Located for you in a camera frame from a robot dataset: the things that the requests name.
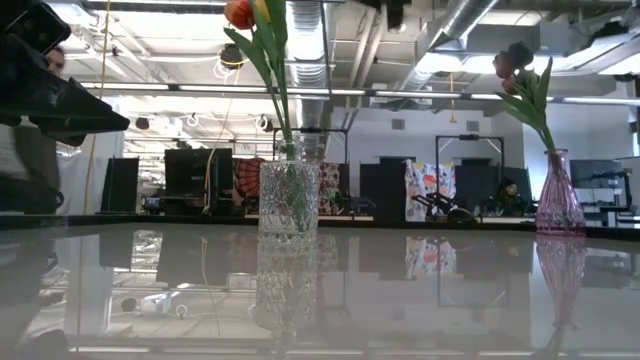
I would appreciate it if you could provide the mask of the person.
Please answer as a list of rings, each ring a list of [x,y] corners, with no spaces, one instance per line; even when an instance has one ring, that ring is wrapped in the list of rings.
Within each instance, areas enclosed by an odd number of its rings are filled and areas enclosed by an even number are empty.
[[[498,193],[498,202],[503,213],[514,213],[519,210],[520,197],[517,184],[513,180],[505,178],[502,181]]]
[[[27,116],[0,119],[0,212],[53,214],[63,202],[57,142]]]

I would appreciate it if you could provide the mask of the black metal frame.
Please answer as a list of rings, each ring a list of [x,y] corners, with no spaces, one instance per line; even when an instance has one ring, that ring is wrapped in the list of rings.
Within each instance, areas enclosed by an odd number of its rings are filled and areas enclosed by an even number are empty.
[[[320,164],[332,163],[338,164],[340,169],[340,195],[337,198],[339,213],[337,215],[321,215],[321,216],[338,216],[346,215],[348,203],[350,201],[350,180],[349,180],[349,147],[348,134],[345,130],[339,129],[322,129],[317,127],[301,127],[292,128],[293,143],[289,144],[282,138],[276,141],[276,135],[281,129],[276,128],[273,134],[273,157],[278,160],[297,160],[307,163],[313,163],[320,167]],[[329,145],[329,138],[332,134],[337,133],[338,138],[342,141],[343,159],[338,161],[327,161],[326,150]]]
[[[480,141],[484,141],[484,142],[486,142],[490,147],[493,147],[494,150],[500,155],[500,160],[495,165],[492,165],[491,163],[489,163],[487,166],[501,166],[502,168],[505,168],[505,164],[504,164],[504,162],[505,162],[504,138],[503,137],[496,137],[496,136],[481,136],[481,135],[477,135],[477,134],[437,135],[435,137],[435,150],[436,150],[435,162],[436,162],[436,166],[439,166],[441,164],[441,152],[453,141],[458,141],[458,142],[480,142]],[[455,196],[453,197],[453,202],[456,203],[457,205],[460,205],[463,209],[467,210],[462,203],[460,203],[459,201],[457,201],[455,199]],[[476,207],[473,212],[471,212],[469,210],[467,210],[467,211],[470,212],[475,217],[482,217],[483,216],[483,210],[484,210],[484,205],[482,207]]]

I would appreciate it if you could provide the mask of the large black cabinet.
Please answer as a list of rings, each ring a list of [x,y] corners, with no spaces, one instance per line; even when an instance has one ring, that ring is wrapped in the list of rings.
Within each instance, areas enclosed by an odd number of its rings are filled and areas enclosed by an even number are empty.
[[[166,150],[166,193],[161,207],[172,216],[230,216],[233,152],[229,148]]]

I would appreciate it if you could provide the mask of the clear cut glass vase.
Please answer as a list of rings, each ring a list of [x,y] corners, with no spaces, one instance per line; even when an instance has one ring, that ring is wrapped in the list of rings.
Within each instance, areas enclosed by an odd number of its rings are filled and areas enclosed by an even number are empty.
[[[276,159],[260,165],[259,240],[306,244],[316,241],[320,169],[308,160],[304,138],[276,144]]]

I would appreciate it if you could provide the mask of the wide black divider panel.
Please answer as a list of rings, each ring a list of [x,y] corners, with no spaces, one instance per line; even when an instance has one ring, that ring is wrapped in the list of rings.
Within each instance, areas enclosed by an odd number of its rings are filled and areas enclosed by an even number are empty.
[[[532,200],[527,169],[501,166],[455,166],[455,199],[471,212],[497,195],[503,179],[511,180],[526,201]]]

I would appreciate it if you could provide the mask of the orange tulip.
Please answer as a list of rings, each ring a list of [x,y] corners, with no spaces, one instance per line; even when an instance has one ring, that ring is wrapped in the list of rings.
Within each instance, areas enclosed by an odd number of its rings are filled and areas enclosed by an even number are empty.
[[[256,30],[256,22],[250,0],[232,0],[225,6],[224,14],[230,23],[224,32],[253,64],[263,81],[258,53],[260,48],[253,44],[252,33]]]

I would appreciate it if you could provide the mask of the large yellow tulip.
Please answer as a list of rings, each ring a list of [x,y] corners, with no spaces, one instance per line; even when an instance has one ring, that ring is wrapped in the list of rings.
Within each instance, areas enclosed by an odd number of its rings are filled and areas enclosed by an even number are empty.
[[[288,40],[286,24],[286,5],[284,0],[250,0],[256,30],[252,33],[253,44],[259,47],[260,74],[269,90],[277,89],[278,95],[269,95],[276,110],[276,116],[283,138],[293,143],[289,115],[289,99],[286,79],[286,43]],[[279,212],[287,219],[287,228],[291,231],[304,229],[306,215],[304,194],[300,183],[299,171],[294,165],[297,160],[278,160],[278,178],[281,183],[278,199],[286,202]]]

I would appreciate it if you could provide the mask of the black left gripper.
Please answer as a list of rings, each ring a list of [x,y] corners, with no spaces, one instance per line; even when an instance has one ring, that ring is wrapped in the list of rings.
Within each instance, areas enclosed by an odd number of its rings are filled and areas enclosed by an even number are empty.
[[[51,131],[124,131],[129,120],[77,82],[48,71],[46,55],[71,35],[43,0],[0,0],[0,116],[28,116]],[[40,134],[80,147],[84,135]]]

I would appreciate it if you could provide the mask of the pink glass vase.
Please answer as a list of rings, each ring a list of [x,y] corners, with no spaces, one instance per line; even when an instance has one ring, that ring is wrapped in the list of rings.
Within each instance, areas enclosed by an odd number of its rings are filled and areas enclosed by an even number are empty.
[[[582,206],[566,171],[566,149],[548,150],[546,179],[536,211],[537,233],[555,237],[578,237],[585,233]]]

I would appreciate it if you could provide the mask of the long LED light bar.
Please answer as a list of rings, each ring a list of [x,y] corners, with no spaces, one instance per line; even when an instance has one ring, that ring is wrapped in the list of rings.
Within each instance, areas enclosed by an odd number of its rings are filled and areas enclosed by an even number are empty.
[[[160,83],[125,83],[125,82],[82,82],[81,85],[91,93],[98,95],[103,91],[104,95],[126,96],[185,96],[185,97],[213,97],[234,96],[246,98],[259,98],[268,96],[271,92],[278,95],[277,89],[269,90],[260,86],[245,85],[189,85],[189,84],[160,84]],[[435,92],[435,91],[397,91],[378,89],[326,89],[294,87],[288,89],[288,95],[293,97],[310,98],[311,100],[329,99],[334,97],[359,97],[359,98],[388,98],[388,99],[412,99],[412,100],[455,100],[455,101],[492,101],[499,102],[502,98],[496,94],[488,93],[461,93],[461,92]],[[603,106],[636,106],[640,107],[640,98],[608,98],[586,96],[548,96],[548,104],[562,105],[603,105]]]

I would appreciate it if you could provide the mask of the red mandala cloth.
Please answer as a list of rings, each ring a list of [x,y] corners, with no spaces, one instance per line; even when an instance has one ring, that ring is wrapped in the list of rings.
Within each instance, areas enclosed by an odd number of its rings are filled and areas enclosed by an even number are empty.
[[[234,160],[234,191],[242,200],[257,197],[260,191],[260,170],[264,159]]]

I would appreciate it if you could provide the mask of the white floral cloth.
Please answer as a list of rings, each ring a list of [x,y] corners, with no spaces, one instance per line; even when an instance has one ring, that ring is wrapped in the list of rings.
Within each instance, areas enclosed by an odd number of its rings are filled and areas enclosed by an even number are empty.
[[[442,208],[428,209],[413,199],[414,196],[426,196],[439,192],[441,195],[453,198],[456,194],[455,167],[453,163],[436,166],[405,161],[405,220],[408,222],[424,222],[428,215],[443,214]]]

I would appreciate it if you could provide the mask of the silver ribbed ventilation duct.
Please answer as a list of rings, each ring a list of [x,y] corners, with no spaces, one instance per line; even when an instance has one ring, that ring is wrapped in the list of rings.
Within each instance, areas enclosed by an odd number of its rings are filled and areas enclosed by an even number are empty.
[[[296,87],[328,89],[325,15],[321,0],[287,2],[287,50],[293,61],[290,73]],[[309,96],[296,99],[295,127],[320,129],[327,115],[326,103],[326,100],[315,100]]]

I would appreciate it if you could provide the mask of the silver slanted ventilation duct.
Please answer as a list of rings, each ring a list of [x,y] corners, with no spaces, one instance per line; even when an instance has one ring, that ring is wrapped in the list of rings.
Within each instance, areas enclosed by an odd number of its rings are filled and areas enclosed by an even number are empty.
[[[465,49],[468,35],[498,2],[449,0],[446,12],[422,27],[414,46],[414,65],[397,90],[420,90],[434,74],[444,72],[443,66],[453,65],[452,56],[436,53],[436,50],[450,43],[456,49]]]

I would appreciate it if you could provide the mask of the narrow black panel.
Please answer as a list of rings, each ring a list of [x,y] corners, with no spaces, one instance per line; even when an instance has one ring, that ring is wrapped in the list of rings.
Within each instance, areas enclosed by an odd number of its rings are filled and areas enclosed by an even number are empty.
[[[102,213],[134,213],[137,203],[138,158],[111,158],[102,193]]]

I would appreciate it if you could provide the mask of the black round ceiling fixture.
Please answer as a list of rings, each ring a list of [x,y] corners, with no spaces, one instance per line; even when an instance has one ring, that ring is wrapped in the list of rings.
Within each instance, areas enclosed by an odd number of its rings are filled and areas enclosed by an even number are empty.
[[[227,70],[238,70],[244,65],[240,49],[233,43],[225,44],[219,54],[221,65]]]

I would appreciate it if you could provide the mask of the dark monitor screen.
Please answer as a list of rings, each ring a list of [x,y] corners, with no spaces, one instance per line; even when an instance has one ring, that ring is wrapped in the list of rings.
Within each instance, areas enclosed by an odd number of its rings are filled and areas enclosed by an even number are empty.
[[[617,189],[624,177],[618,160],[571,160],[569,170],[577,189]]]

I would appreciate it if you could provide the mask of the patterned colourful cloth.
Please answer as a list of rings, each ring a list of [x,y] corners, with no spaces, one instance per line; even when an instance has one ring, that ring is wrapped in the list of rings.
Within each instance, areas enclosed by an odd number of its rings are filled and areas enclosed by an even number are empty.
[[[337,215],[339,206],[337,198],[340,195],[340,169],[338,164],[320,164],[319,214]]]

